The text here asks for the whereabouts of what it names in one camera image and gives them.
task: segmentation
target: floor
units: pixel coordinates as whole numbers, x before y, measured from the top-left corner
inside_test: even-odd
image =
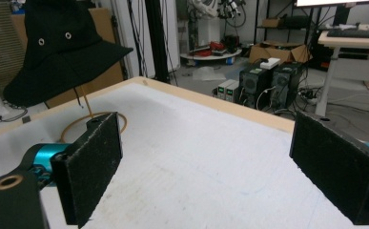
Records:
[[[218,60],[201,61],[193,67],[187,66],[187,61],[182,60],[181,67],[174,72],[175,79],[173,77],[172,85],[213,96],[213,89],[217,85],[226,79],[238,80],[239,72],[248,64],[248,58],[242,57],[237,57],[231,66],[226,65],[225,60]],[[207,80],[198,79],[199,71],[209,73]],[[299,87],[320,88],[324,83],[325,75],[326,72],[309,69],[306,80],[300,83]],[[369,141],[369,89],[362,81],[333,80],[329,103],[326,117],[331,119],[338,129],[358,140]],[[306,104],[304,100],[297,97],[296,102],[289,107],[291,111],[303,109],[313,113],[315,105]],[[281,116],[294,119],[288,113]]]

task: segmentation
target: keyboard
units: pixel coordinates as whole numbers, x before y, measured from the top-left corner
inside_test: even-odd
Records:
[[[330,37],[354,37],[354,38],[369,38],[369,31],[358,31],[358,30],[340,30],[330,29],[327,32],[327,36]]]

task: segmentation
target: monitor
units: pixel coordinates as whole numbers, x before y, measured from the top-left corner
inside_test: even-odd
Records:
[[[334,6],[345,3],[369,3],[369,0],[297,0],[296,7]]]

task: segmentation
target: white desk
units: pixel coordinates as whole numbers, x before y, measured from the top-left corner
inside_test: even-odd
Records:
[[[318,39],[318,43],[335,48],[324,80],[323,91],[316,106],[316,114],[325,116],[327,94],[333,77],[369,81],[369,60],[338,59],[340,48],[369,49],[369,38],[328,37],[327,31],[324,31]]]
[[[142,77],[89,100],[94,112],[124,114],[128,127],[84,228],[357,228],[289,158],[292,121]],[[1,130],[0,175],[81,115],[70,102]],[[51,228],[75,228],[55,188],[41,193]]]

